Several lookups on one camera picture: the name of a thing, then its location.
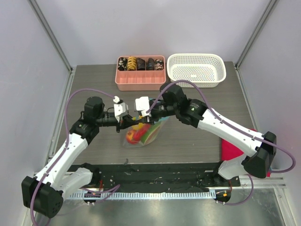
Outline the red toy tomato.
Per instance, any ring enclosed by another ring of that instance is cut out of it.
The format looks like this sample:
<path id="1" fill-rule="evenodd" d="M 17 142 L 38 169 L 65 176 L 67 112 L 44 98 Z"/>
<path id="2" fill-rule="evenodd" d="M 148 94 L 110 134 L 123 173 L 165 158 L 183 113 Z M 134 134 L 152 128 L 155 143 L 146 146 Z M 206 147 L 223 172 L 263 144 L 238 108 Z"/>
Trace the red toy tomato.
<path id="1" fill-rule="evenodd" d="M 126 133 L 126 141 L 130 144 L 137 144 L 138 142 L 133 138 L 135 130 L 130 130 Z"/>

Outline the yellow toy mango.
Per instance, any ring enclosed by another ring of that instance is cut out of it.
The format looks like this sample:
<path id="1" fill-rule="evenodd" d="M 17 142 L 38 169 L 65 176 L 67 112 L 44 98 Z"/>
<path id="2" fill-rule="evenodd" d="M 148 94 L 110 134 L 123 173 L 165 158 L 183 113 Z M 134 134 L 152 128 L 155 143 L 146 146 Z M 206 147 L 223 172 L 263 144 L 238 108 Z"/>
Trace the yellow toy mango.
<path id="1" fill-rule="evenodd" d="M 143 123 L 139 123 L 139 124 L 137 124 L 137 125 L 133 125 L 133 126 L 132 126 L 132 129 L 133 129 L 133 130 L 140 130 L 143 126 L 144 126 Z"/>

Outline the dark brown roll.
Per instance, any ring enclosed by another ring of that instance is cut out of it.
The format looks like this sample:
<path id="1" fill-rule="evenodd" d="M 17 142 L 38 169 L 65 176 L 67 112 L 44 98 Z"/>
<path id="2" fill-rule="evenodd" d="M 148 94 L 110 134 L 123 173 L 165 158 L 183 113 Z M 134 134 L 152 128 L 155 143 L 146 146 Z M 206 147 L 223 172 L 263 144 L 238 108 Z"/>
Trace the dark brown roll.
<path id="1" fill-rule="evenodd" d="M 138 71 L 145 71 L 146 70 L 146 62 L 145 62 L 144 59 L 138 57 L 136 59 L 136 63 L 137 63 L 136 69 Z"/>

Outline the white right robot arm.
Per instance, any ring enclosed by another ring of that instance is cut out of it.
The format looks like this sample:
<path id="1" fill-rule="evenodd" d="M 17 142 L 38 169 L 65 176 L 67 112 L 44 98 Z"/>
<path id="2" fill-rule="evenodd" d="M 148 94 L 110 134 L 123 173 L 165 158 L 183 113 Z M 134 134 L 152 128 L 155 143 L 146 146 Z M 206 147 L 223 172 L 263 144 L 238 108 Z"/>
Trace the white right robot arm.
<path id="1" fill-rule="evenodd" d="M 276 155 L 275 134 L 262 134 L 229 121 L 203 101 L 187 98 L 178 85 L 165 83 L 161 92 L 162 99 L 140 97 L 135 100 L 135 110 L 144 122 L 152 123 L 163 117 L 175 116 L 183 124 L 213 133 L 243 152 L 236 158 L 219 163 L 212 174 L 216 185 L 223 186 L 230 179 L 245 174 L 256 178 L 268 175 Z"/>

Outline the black floral sushi roll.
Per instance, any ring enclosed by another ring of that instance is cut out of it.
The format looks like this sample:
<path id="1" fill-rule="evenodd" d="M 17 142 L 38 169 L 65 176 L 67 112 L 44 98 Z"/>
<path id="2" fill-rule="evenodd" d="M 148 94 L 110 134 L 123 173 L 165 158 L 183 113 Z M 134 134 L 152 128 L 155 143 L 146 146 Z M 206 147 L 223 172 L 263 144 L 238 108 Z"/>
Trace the black floral sushi roll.
<path id="1" fill-rule="evenodd" d="M 126 71 L 127 70 L 127 58 L 125 57 L 120 57 L 118 60 L 118 65 L 117 69 L 119 71 Z"/>

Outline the red folded cloth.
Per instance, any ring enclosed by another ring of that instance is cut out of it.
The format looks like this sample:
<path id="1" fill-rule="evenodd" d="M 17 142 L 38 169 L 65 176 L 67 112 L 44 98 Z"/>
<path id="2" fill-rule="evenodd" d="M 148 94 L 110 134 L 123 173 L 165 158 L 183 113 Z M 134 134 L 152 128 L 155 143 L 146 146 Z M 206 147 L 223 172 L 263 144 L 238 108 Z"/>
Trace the red folded cloth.
<path id="1" fill-rule="evenodd" d="M 256 178 L 265 178 L 269 174 L 276 149 L 266 142 L 276 144 L 277 136 L 272 132 L 262 134 L 253 129 L 246 129 L 248 137 L 235 131 L 234 139 L 222 139 L 221 160 L 218 174 L 224 179 L 250 174 Z"/>

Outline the yellow striped roll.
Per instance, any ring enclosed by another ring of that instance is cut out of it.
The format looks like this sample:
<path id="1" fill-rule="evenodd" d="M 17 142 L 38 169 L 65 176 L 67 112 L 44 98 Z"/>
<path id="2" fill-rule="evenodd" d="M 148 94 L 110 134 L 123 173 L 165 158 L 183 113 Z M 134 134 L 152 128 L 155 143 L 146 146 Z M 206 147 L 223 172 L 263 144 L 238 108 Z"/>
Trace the yellow striped roll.
<path id="1" fill-rule="evenodd" d="M 127 70 L 135 71 L 137 68 L 137 58 L 134 56 L 130 56 L 127 59 Z"/>

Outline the black blue roll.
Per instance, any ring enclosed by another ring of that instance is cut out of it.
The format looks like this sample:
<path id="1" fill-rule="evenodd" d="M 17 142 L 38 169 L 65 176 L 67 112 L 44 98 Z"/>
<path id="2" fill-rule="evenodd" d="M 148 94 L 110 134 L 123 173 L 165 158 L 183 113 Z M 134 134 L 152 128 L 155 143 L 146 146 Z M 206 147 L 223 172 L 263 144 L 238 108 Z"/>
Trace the black blue roll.
<path id="1" fill-rule="evenodd" d="M 146 64 L 146 70 L 147 71 L 155 70 L 155 60 L 153 58 L 148 58 L 147 64 Z"/>

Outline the pink divided tray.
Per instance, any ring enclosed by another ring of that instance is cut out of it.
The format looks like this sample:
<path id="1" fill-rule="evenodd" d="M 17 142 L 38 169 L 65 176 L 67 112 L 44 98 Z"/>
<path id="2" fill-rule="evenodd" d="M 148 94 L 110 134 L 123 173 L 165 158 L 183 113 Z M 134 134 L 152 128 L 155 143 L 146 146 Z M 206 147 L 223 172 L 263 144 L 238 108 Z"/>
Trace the pink divided tray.
<path id="1" fill-rule="evenodd" d="M 147 64 L 148 58 L 161 59 L 164 61 L 164 69 L 161 71 L 119 71 L 117 69 L 120 57 L 128 59 L 129 56 L 119 56 L 116 63 L 115 83 L 120 91 L 145 91 L 159 90 L 160 86 L 166 82 L 166 60 L 162 55 L 134 56 L 142 58 Z"/>

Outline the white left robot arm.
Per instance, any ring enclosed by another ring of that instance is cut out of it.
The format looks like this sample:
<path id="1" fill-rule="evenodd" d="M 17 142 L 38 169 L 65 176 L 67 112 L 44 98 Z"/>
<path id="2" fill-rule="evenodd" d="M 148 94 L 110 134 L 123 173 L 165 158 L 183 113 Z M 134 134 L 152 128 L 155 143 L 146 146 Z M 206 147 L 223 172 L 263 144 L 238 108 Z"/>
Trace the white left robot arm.
<path id="1" fill-rule="evenodd" d="M 84 163 L 68 177 L 65 173 L 75 159 L 83 152 L 99 133 L 100 127 L 115 127 L 119 132 L 133 125 L 128 106 L 117 97 L 114 98 L 113 112 L 104 109 L 100 97 L 87 99 L 80 118 L 67 131 L 67 137 L 59 151 L 50 162 L 34 177 L 26 177 L 22 183 L 24 206 L 31 215 L 35 212 L 53 218 L 61 209 L 63 202 L 83 186 L 97 187 L 101 179 L 100 169 Z"/>

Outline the black pink roll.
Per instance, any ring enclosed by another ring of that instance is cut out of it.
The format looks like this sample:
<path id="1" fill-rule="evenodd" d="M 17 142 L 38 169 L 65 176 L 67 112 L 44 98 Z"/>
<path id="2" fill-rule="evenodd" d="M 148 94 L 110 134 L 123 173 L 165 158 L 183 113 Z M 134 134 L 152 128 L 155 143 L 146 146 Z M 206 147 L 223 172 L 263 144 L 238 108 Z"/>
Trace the black pink roll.
<path id="1" fill-rule="evenodd" d="M 164 69 L 164 61 L 161 59 L 156 59 L 155 60 L 155 70 L 161 71 L 163 69 Z"/>

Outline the red toy chili pepper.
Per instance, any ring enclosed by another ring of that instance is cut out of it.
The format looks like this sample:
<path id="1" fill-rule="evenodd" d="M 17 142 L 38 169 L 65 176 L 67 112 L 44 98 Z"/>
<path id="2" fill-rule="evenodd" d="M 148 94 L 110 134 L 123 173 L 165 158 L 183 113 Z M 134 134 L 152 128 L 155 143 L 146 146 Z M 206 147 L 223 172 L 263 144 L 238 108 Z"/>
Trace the red toy chili pepper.
<path id="1" fill-rule="evenodd" d="M 141 137 L 148 131 L 150 127 L 151 127 L 150 124 L 144 124 L 144 126 L 140 130 L 135 130 L 135 134 L 133 138 L 136 141 L 140 141 Z"/>

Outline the clear zip top bag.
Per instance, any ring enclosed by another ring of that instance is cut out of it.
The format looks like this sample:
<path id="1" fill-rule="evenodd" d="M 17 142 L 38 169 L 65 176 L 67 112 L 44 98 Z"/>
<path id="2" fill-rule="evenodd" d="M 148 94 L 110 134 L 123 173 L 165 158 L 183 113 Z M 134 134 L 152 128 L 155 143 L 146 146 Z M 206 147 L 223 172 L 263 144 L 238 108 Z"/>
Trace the clear zip top bag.
<path id="1" fill-rule="evenodd" d="M 139 123 L 127 128 L 125 138 L 123 140 L 123 146 L 130 147 L 142 147 L 148 145 L 157 139 L 157 136 L 161 133 L 165 123 L 169 120 L 169 116 L 160 118 L 154 122 L 154 125 L 148 123 Z"/>

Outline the toy watermelon slice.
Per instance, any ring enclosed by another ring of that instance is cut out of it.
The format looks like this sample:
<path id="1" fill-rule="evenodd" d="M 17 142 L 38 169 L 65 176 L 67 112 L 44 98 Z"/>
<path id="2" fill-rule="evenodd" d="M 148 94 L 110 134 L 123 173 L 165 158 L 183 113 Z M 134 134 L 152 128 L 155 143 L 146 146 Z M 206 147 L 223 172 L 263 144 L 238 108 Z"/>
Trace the toy watermelon slice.
<path id="1" fill-rule="evenodd" d="M 161 125 L 159 125 L 158 123 L 155 124 L 155 125 L 151 125 L 146 133 L 141 137 L 141 143 L 143 145 L 148 145 L 150 144 L 151 142 L 153 142 L 156 137 L 158 136 L 160 130 L 161 130 Z"/>

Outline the white perforated basket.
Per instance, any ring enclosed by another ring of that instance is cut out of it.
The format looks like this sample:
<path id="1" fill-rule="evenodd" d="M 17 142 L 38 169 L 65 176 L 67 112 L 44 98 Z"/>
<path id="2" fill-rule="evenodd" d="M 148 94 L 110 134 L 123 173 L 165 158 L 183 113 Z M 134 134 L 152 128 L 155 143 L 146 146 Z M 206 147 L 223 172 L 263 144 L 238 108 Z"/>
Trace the white perforated basket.
<path id="1" fill-rule="evenodd" d="M 199 88 L 214 88 L 227 75 L 221 57 L 204 53 L 172 54 L 167 59 L 166 70 L 171 82 L 187 80 Z"/>

